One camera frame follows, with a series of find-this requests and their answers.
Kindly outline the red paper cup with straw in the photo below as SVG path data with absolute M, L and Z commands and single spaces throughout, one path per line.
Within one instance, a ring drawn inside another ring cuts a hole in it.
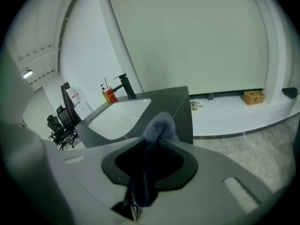
M 117 102 L 118 100 L 113 92 L 113 89 L 111 86 L 107 85 L 106 79 L 105 79 L 105 83 L 104 83 L 104 88 L 105 88 L 105 92 L 106 92 L 107 96 L 110 99 L 110 103 Z

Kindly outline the small black bag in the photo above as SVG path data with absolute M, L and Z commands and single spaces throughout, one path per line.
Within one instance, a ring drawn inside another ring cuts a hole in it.
M 291 88 L 284 88 L 282 89 L 282 92 L 285 96 L 294 99 L 298 96 L 298 90 L 295 87 Z

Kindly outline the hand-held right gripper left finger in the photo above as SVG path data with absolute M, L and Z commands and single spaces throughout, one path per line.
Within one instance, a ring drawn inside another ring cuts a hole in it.
M 102 169 L 102 162 L 114 164 L 109 155 L 137 144 L 138 138 L 81 150 L 58 151 L 45 145 L 55 185 L 71 211 L 73 220 L 137 220 L 140 215 L 131 193 L 114 184 Z

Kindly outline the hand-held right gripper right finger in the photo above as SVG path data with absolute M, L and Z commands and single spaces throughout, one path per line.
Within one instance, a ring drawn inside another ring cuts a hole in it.
M 235 177 L 259 203 L 271 195 L 258 177 L 226 155 L 181 141 L 170 144 L 192 154 L 198 162 L 193 179 L 179 190 L 160 192 L 143 221 L 233 221 L 245 212 L 224 180 Z

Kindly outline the wooden tissue box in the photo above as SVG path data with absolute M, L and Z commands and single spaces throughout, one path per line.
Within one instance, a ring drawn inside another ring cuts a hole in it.
M 264 102 L 265 95 L 258 90 L 245 91 L 242 100 L 247 105 L 256 105 Z

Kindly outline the white sink basin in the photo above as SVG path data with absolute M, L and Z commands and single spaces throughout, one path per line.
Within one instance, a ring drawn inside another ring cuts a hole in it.
M 136 125 L 150 103 L 149 98 L 114 103 L 96 116 L 88 127 L 108 140 L 119 139 Z

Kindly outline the dark blue cloth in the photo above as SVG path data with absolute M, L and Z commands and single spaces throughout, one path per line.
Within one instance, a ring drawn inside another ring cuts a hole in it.
M 158 139 L 178 141 L 176 126 L 173 117 L 168 112 L 160 112 L 147 125 L 142 134 L 145 149 L 142 153 L 142 164 L 137 170 L 137 175 L 131 181 L 131 194 L 134 204 L 139 207 L 149 207 L 156 199 L 158 192 L 155 190 L 154 174 L 151 171 Z

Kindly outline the black faucet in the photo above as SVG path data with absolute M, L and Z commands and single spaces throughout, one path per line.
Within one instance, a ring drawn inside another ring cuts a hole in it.
M 127 94 L 127 97 L 128 99 L 136 99 L 136 94 L 134 93 L 133 91 L 133 88 L 129 82 L 129 79 L 127 78 L 127 75 L 126 74 L 122 74 L 122 75 L 119 75 L 117 77 L 115 77 L 114 79 L 116 78 L 119 78 L 120 79 L 120 82 L 121 84 L 118 85 L 117 87 L 113 88 L 113 92 L 116 92 L 117 90 L 119 90 L 120 88 L 124 88 L 126 94 Z

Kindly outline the black office chair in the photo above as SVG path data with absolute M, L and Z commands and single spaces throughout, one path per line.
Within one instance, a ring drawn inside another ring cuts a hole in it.
M 47 126 L 52 130 L 51 135 L 48 138 L 53 139 L 57 145 L 61 144 L 63 128 L 57 117 L 49 115 L 47 118 Z
M 63 151 L 67 143 L 74 148 L 74 142 L 77 138 L 79 138 L 75 130 L 74 122 L 71 120 L 66 108 L 63 108 L 62 106 L 57 108 L 57 115 L 64 127 L 64 130 L 59 134 L 61 143 L 59 150 Z

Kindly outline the green pump soap bottle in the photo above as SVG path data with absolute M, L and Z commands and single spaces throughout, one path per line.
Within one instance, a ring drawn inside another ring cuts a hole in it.
M 110 99 L 109 99 L 109 97 L 107 96 L 107 94 L 105 92 L 104 84 L 101 84 L 100 86 L 101 86 L 102 94 L 103 94 L 105 100 L 107 101 L 107 103 L 110 103 Z

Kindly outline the dark wooden vanity cabinet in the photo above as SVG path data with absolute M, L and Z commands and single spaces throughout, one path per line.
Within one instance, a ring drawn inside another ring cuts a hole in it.
M 138 114 L 138 109 L 142 105 L 140 102 L 150 100 L 147 108 L 137 122 L 125 132 L 118 135 L 121 119 L 116 115 L 111 115 L 108 119 L 100 118 L 100 114 L 108 111 L 117 105 L 128 103 Z M 120 142 L 126 139 L 141 137 L 148 123 L 160 112 L 168 112 L 175 122 L 176 134 L 180 141 L 193 144 L 193 124 L 190 107 L 190 99 L 187 86 L 170 89 L 155 90 L 136 94 L 136 99 L 128 99 L 126 96 L 119 97 L 116 103 L 104 103 L 83 121 L 75 130 L 80 140 L 87 148 Z

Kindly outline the dark wooden boards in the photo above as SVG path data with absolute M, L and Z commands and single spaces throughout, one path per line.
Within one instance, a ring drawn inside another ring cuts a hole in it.
M 64 105 L 65 108 L 70 116 L 70 119 L 73 121 L 73 123 L 75 125 L 79 124 L 82 120 L 80 119 L 80 117 L 77 115 L 76 111 L 75 111 L 75 105 L 73 104 L 73 102 L 71 101 L 68 93 L 67 93 L 67 89 L 70 88 L 70 85 L 68 82 L 63 83 L 63 85 L 60 87 L 61 88 L 61 93 L 62 93 L 62 97 L 63 97 L 63 101 L 64 101 Z

